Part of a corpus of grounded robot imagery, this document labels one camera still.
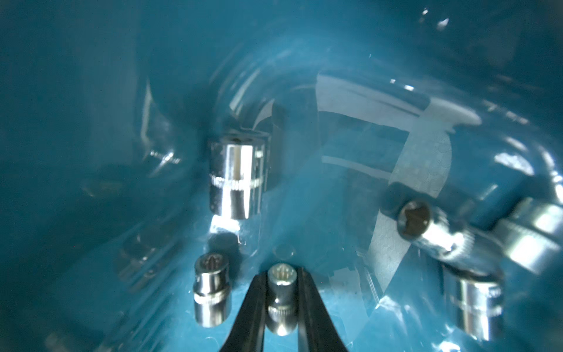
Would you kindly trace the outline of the small chrome socket gripped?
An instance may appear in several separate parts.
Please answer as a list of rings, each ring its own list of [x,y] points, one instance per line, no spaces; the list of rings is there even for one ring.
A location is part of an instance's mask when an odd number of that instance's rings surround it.
[[[266,326],[278,335],[291,334],[298,325],[298,276],[286,263],[277,263],[267,273]]]

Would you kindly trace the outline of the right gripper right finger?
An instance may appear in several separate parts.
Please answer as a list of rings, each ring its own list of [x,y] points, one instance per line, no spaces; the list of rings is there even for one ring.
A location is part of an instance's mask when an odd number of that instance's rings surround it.
[[[337,333],[312,275],[297,269],[299,352],[343,351],[347,349]]]

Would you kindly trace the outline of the teal plastic storage tray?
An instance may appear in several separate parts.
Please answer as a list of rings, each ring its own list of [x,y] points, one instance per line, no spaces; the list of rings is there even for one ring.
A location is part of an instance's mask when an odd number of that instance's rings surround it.
[[[229,133],[266,143],[248,220],[210,209]],[[410,199],[492,235],[527,197],[562,206],[561,1],[1,3],[3,351],[219,351],[279,262],[349,351],[561,351],[562,251],[539,275],[501,259],[504,330],[480,341],[397,234]]]

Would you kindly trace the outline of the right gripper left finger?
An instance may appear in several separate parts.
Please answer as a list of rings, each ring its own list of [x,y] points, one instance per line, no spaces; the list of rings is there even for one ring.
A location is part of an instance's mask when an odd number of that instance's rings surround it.
[[[268,278],[264,271],[253,278],[220,352],[263,352],[267,292]]]

